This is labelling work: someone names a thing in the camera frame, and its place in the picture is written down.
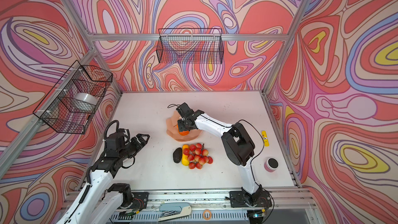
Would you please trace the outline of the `large fake orange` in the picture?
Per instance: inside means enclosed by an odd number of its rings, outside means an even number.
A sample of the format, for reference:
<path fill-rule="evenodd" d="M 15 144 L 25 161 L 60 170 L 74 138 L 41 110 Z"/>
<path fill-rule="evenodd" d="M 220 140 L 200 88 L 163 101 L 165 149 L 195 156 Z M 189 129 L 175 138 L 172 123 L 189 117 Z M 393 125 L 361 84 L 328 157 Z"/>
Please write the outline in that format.
<path fill-rule="evenodd" d="M 186 130 L 184 127 L 178 126 L 178 133 L 179 133 L 181 136 L 186 136 L 186 135 L 188 135 L 188 134 L 190 133 L 190 131 L 189 131 L 189 130 Z"/>

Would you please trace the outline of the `dark fake avocado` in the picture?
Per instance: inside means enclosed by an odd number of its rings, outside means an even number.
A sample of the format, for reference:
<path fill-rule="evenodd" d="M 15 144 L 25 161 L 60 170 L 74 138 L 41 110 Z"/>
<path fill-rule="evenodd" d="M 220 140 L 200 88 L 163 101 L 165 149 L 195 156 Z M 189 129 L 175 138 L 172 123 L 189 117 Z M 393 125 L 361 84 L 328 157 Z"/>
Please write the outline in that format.
<path fill-rule="evenodd" d="M 174 163 L 181 163 L 182 155 L 183 155 L 183 153 L 182 153 L 182 148 L 181 147 L 175 149 L 174 152 L 173 152 L 173 162 Z"/>

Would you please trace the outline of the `red fake strawberry bunch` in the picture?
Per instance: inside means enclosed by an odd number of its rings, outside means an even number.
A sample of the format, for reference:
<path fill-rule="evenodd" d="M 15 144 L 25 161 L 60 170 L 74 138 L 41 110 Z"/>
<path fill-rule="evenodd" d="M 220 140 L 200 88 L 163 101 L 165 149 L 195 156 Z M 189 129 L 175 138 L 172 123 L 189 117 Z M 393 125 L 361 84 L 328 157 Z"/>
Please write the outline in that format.
<path fill-rule="evenodd" d="M 190 155 L 188 156 L 188 160 L 190 163 L 188 166 L 186 166 L 189 169 L 200 170 L 205 164 L 213 164 L 214 160 L 211 156 L 209 156 L 209 151 L 208 149 L 205 149 L 204 144 L 190 144 L 189 149 Z"/>

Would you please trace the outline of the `yellow fake squash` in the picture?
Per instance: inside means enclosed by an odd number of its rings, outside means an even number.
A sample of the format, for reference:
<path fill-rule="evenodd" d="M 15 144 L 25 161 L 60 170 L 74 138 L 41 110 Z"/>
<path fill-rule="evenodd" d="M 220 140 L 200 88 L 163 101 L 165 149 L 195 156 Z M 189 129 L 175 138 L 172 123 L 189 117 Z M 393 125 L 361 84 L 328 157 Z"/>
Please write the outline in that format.
<path fill-rule="evenodd" d="M 189 145 L 184 144 L 182 147 L 182 159 L 181 159 L 181 163 L 184 166 L 188 166 L 190 161 L 188 160 L 188 156 L 190 155 L 190 149 L 189 149 Z"/>

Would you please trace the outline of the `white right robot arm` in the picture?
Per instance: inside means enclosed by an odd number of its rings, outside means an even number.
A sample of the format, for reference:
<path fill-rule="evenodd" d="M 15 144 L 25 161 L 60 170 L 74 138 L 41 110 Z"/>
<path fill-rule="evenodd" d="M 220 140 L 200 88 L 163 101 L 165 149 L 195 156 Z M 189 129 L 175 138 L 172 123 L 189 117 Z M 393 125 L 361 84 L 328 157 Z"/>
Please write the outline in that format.
<path fill-rule="evenodd" d="M 176 111 L 180 115 L 177 121 L 179 131 L 202 130 L 221 138 L 228 159 L 238 166 L 242 191 L 250 196 L 260 194 L 262 188 L 256 181 L 252 167 L 256 146 L 239 121 L 235 124 L 222 122 L 204 111 L 194 111 L 187 103 L 177 105 Z"/>

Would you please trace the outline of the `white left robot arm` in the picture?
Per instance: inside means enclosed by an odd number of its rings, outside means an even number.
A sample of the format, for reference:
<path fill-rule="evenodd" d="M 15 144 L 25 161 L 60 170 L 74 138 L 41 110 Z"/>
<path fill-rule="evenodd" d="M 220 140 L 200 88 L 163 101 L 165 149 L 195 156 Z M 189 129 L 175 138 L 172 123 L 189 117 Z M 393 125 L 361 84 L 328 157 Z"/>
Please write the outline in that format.
<path fill-rule="evenodd" d="M 124 161 L 134 160 L 147 145 L 150 136 L 137 134 L 130 137 L 128 131 L 116 132 L 105 139 L 104 150 L 89 168 L 84 188 L 59 224 L 105 224 L 112 214 L 121 209 L 127 216 L 134 216 L 147 207 L 147 192 L 133 193 L 127 183 L 113 183 Z"/>

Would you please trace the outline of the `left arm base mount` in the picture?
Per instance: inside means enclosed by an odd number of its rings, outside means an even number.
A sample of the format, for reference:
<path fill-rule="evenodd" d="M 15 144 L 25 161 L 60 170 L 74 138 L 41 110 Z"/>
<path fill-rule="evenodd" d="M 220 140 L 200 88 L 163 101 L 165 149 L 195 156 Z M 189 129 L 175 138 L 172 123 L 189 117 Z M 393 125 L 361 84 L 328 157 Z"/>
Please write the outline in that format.
<path fill-rule="evenodd" d="M 119 217 L 135 216 L 147 208 L 149 192 L 134 192 L 132 195 L 132 202 L 127 207 L 119 208 Z"/>

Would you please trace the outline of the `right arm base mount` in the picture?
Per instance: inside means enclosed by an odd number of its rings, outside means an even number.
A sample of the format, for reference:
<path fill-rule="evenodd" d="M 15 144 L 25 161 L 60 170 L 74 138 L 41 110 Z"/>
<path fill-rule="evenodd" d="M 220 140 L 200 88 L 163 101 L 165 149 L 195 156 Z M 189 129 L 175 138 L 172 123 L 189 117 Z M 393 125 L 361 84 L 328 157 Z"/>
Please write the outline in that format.
<path fill-rule="evenodd" d="M 249 194 L 243 189 L 239 191 L 230 191 L 225 199 L 230 202 L 232 208 L 260 207 L 268 209 L 273 206 L 271 195 L 265 190 L 259 190 L 254 194 Z"/>

